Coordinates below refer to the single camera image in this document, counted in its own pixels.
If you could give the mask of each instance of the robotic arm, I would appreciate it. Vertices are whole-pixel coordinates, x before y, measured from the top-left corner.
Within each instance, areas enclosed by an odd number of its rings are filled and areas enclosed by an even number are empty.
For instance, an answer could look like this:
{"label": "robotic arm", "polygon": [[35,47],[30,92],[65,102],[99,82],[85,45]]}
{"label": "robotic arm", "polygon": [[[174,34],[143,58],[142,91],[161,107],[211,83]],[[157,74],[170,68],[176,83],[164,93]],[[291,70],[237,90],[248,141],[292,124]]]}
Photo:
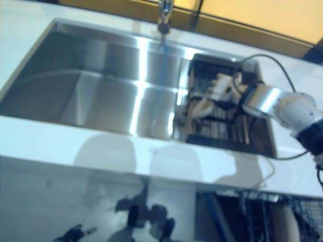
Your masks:
{"label": "robotic arm", "polygon": [[311,96],[257,83],[245,89],[239,102],[246,113],[273,118],[290,129],[291,135],[323,167],[323,112],[316,108]]}
{"label": "robotic arm", "polygon": [[254,117],[273,118],[291,130],[291,135],[323,167],[323,112],[315,107],[314,99],[298,92],[285,92],[263,82],[243,85],[242,75],[218,74],[205,98],[193,110],[193,118],[208,115],[212,103],[239,106]]}

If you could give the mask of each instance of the white countertop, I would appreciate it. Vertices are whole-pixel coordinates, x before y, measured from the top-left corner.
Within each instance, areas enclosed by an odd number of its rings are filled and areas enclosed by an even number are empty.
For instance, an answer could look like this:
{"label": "white countertop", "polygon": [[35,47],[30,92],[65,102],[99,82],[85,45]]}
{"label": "white countertop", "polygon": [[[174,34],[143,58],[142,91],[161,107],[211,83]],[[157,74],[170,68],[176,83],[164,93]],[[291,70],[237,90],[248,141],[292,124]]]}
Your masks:
{"label": "white countertop", "polygon": [[[158,37],[156,25],[151,23],[70,7],[4,0],[0,8],[0,89],[53,18]],[[260,52],[273,55],[286,67],[296,88],[312,95],[317,106],[323,108],[323,67],[270,51],[175,29],[172,29],[168,39],[242,56]],[[275,63],[262,58],[259,61],[266,83],[289,90],[287,81]],[[302,152],[302,147],[290,137],[289,131],[276,122],[273,122],[273,132],[280,156]],[[310,155],[291,161],[275,161],[222,149],[5,116],[0,116],[0,155],[62,165],[323,196]]]}

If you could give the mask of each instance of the black cable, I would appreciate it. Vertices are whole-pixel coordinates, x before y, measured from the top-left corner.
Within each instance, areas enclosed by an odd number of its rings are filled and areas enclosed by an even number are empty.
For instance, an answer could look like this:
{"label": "black cable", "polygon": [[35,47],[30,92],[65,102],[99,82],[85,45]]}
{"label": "black cable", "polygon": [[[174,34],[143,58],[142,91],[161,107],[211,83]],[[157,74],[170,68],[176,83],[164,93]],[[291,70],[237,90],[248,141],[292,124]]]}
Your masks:
{"label": "black cable", "polygon": [[323,171],[323,169],[319,165],[316,165],[315,168],[316,168],[316,177],[317,177],[317,180],[318,180],[318,182],[321,184],[321,186],[323,188],[323,181],[322,181],[321,176],[320,176],[320,172]]}
{"label": "black cable", "polygon": [[233,77],[233,78],[232,78],[232,82],[233,82],[233,86],[234,86],[234,88],[237,90],[237,92],[239,92],[241,95],[243,94],[243,92],[241,92],[241,91],[239,90],[239,88],[237,87],[236,81],[235,81],[235,79],[234,79],[234,78],[236,77],[236,75],[237,75],[237,72],[238,72],[239,68],[241,68],[241,67],[243,66],[243,64],[244,64],[247,60],[252,59],[252,58],[255,58],[255,57],[259,57],[259,56],[261,56],[261,57],[267,57],[267,58],[269,58],[269,59],[272,59],[274,62],[276,62],[276,63],[279,65],[279,67],[282,69],[283,73],[285,74],[285,76],[286,76],[286,78],[287,78],[287,81],[289,82],[289,84],[290,84],[290,86],[291,86],[291,88],[292,88],[293,92],[296,92],[296,89],[295,89],[295,87],[294,87],[294,84],[293,84],[293,82],[292,82],[292,80],[291,80],[290,76],[288,75],[287,71],[286,71],[286,70],[285,70],[285,68],[283,67],[283,65],[282,65],[282,64],[281,64],[281,63],[280,63],[276,58],[274,58],[274,57],[272,57],[272,56],[270,56],[270,55],[267,55],[267,54],[254,54],[254,55],[251,55],[251,56],[249,56],[249,57],[247,57],[247,58],[243,59],[243,60],[240,62],[240,64],[234,68],[234,70],[233,70],[233,74],[232,74],[232,77]]}
{"label": "black cable", "polygon": [[[233,74],[232,74],[232,82],[233,82],[233,86],[234,86],[234,88],[237,90],[237,92],[239,92],[242,96],[243,96],[243,94],[244,94],[243,92],[241,92],[241,91],[239,90],[239,88],[237,87],[237,84],[236,84],[236,82],[235,82],[235,77],[236,77],[236,75],[237,75],[237,72],[238,72],[239,68],[241,68],[241,67],[243,66],[243,64],[244,64],[246,61],[248,61],[249,59],[252,59],[252,58],[255,58],[255,57],[259,57],[259,56],[260,56],[260,57],[266,57],[266,58],[272,59],[274,62],[276,62],[276,63],[279,65],[279,67],[282,69],[283,73],[285,74],[285,76],[286,76],[286,78],[287,78],[287,80],[288,80],[288,82],[289,82],[289,84],[290,84],[290,86],[291,86],[291,88],[292,88],[293,92],[296,92],[295,86],[294,86],[294,84],[293,84],[293,82],[292,82],[292,80],[291,80],[290,76],[288,75],[287,71],[286,71],[286,70],[285,70],[285,68],[283,67],[283,65],[282,65],[282,64],[281,64],[281,63],[280,63],[276,58],[274,58],[274,57],[272,57],[272,56],[270,56],[270,55],[267,55],[267,54],[254,54],[254,55],[251,55],[251,56],[249,56],[249,57],[247,57],[247,58],[243,59],[243,60],[240,62],[240,64],[239,64],[239,65],[237,65],[237,66],[234,68],[234,71],[233,71]],[[250,125],[250,127],[249,127],[249,130],[248,130],[248,135],[249,135],[250,143],[255,147],[255,149],[257,149],[257,147],[252,143],[252,140],[251,140],[251,131],[252,131],[253,127],[254,127],[254,124],[255,124],[256,120],[257,120],[257,117],[254,117],[254,118],[253,118],[253,120],[252,120],[252,122],[251,122],[251,125]],[[298,158],[298,157],[301,157],[301,156],[303,156],[303,155],[307,154],[307,152],[308,152],[308,151],[304,151],[304,152],[302,152],[302,153],[300,153],[300,154],[297,154],[297,155],[294,155],[294,156],[290,156],[290,157],[273,157],[273,156],[270,156],[270,155],[268,155],[268,154],[262,153],[262,152],[260,152],[259,150],[257,150],[257,152],[258,152],[260,155],[262,155],[262,156],[265,156],[265,157],[268,157],[268,158],[271,158],[271,159],[275,159],[275,160],[291,160],[291,159],[295,159],[295,158]]]}

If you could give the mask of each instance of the yellow wall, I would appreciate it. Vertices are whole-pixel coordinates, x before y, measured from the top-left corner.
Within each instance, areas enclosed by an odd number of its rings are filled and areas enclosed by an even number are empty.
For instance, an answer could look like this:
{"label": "yellow wall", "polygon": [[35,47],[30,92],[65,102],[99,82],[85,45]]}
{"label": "yellow wall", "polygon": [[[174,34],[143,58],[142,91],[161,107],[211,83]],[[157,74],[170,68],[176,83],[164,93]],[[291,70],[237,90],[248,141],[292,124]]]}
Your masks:
{"label": "yellow wall", "polygon": [[311,43],[323,38],[323,0],[204,0],[202,12]]}

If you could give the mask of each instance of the metal surface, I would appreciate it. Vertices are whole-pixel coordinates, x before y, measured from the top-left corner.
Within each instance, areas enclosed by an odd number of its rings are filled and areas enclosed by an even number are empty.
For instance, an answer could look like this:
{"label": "metal surface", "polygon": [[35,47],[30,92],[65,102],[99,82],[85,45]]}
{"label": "metal surface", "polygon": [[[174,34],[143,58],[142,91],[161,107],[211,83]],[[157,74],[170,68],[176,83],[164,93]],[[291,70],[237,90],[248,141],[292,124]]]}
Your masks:
{"label": "metal surface", "polygon": [[[226,73],[242,59],[55,20],[0,92],[1,114],[186,142],[193,128],[186,126],[189,117],[185,113],[192,81],[190,66],[196,53],[209,56],[208,61],[221,66],[214,73]],[[244,68],[258,75],[256,61],[249,61]],[[222,119],[234,118],[233,113],[221,109],[215,112]],[[248,122],[242,118],[238,123],[237,127],[212,124],[201,133],[248,144]],[[265,152],[273,153],[270,123],[259,125],[266,131],[267,139],[260,139],[267,143],[263,145],[268,149]]]}

